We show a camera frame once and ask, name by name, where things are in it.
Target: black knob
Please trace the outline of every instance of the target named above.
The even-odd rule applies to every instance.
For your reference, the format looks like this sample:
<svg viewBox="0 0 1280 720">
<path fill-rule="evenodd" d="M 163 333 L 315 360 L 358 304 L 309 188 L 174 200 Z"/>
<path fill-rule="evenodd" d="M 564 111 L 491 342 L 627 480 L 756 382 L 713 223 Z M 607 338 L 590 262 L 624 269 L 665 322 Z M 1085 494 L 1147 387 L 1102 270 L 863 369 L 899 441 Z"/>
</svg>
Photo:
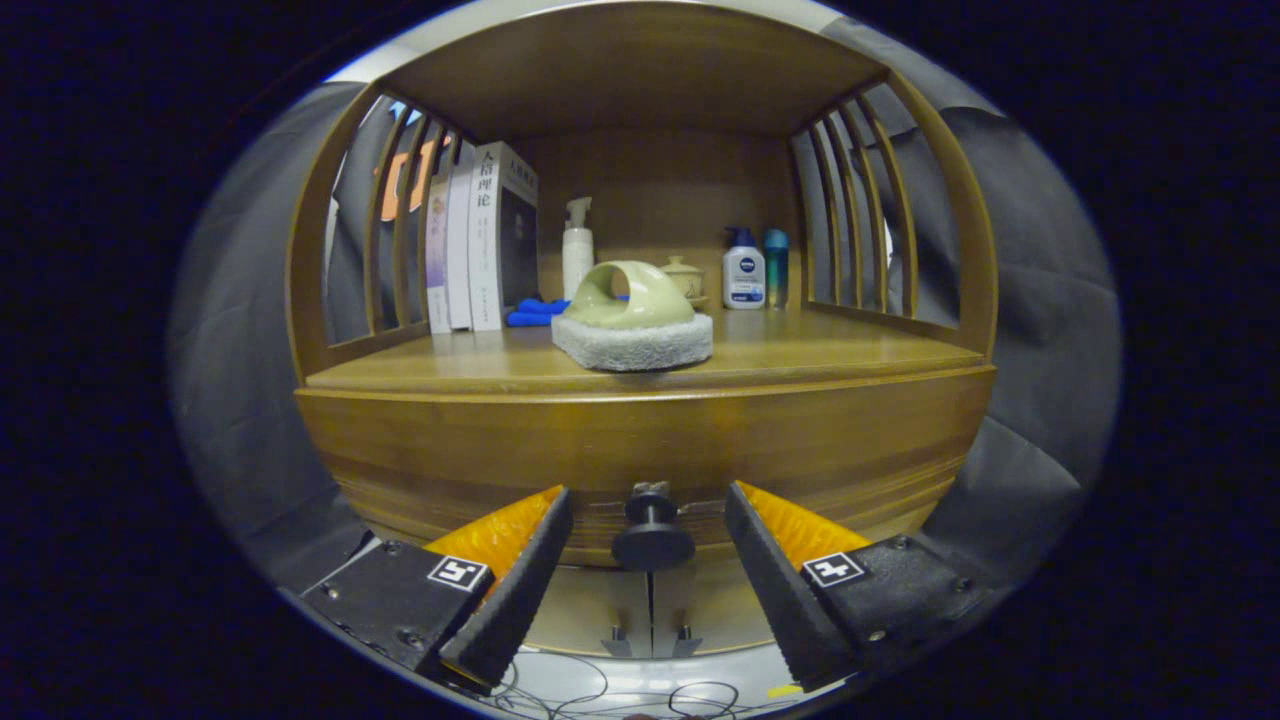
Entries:
<svg viewBox="0 0 1280 720">
<path fill-rule="evenodd" d="M 613 559 L 627 570 L 667 570 L 694 556 L 694 539 L 677 527 L 667 483 L 639 483 L 625 512 L 634 523 L 613 538 Z"/>
</svg>

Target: green ceramic object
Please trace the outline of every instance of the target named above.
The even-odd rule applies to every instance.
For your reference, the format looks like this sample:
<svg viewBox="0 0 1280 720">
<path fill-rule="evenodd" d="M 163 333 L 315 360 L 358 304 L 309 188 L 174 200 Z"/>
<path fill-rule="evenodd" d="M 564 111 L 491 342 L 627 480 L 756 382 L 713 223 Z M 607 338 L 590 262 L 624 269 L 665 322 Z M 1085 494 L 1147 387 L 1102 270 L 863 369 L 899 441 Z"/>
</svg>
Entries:
<svg viewBox="0 0 1280 720">
<path fill-rule="evenodd" d="M 613 297 L 616 272 L 627 278 L 630 300 Z M 639 260 L 611 260 L 586 273 L 564 316 L 596 328 L 659 328 L 692 320 L 694 306 L 658 268 Z"/>
</svg>

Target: gray sponge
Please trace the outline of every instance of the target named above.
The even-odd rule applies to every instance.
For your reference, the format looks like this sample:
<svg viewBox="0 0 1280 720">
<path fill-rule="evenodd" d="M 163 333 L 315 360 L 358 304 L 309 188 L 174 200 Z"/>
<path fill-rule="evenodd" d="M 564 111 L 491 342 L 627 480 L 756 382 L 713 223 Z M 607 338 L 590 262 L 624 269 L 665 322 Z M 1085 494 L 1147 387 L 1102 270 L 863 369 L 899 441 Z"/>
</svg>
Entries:
<svg viewBox="0 0 1280 720">
<path fill-rule="evenodd" d="M 572 318 L 552 318 L 552 342 L 591 370 L 660 370 L 712 356 L 712 319 L 657 328 L 595 328 Z"/>
</svg>

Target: ceramic sponge holder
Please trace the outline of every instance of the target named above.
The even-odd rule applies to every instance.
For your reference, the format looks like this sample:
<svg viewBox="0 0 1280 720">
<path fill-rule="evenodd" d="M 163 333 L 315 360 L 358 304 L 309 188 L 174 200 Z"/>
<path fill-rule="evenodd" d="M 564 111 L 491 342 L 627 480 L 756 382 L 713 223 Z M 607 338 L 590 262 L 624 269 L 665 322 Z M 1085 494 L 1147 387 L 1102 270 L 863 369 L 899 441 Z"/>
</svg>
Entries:
<svg viewBox="0 0 1280 720">
<path fill-rule="evenodd" d="M 630 300 L 613 297 L 614 273 L 627 278 Z M 692 320 L 694 306 L 658 268 L 639 260 L 611 260 L 586 273 L 564 316 L 596 328 L 657 328 Z"/>
<path fill-rule="evenodd" d="M 613 275 L 631 286 L 613 296 Z M 712 319 L 694 313 L 680 287 L 648 263 L 612 260 L 591 268 L 564 313 L 552 318 L 552 343 L 590 370 L 666 370 L 712 356 Z"/>
</svg>

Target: white pump bottle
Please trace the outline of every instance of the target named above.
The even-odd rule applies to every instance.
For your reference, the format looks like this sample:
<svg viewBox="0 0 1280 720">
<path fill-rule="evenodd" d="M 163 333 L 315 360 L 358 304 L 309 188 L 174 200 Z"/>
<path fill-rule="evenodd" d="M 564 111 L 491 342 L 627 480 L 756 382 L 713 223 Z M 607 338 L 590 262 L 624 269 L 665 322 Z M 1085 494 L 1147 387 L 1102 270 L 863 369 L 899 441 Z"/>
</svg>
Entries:
<svg viewBox="0 0 1280 720">
<path fill-rule="evenodd" d="M 564 300 L 573 300 L 577 286 L 586 277 L 586 272 L 595 266 L 591 231 L 586 228 L 586 211 L 591 209 L 591 199 L 570 200 L 564 209 L 568 213 L 568 219 L 564 220 L 561 266 L 564 272 Z"/>
</svg>

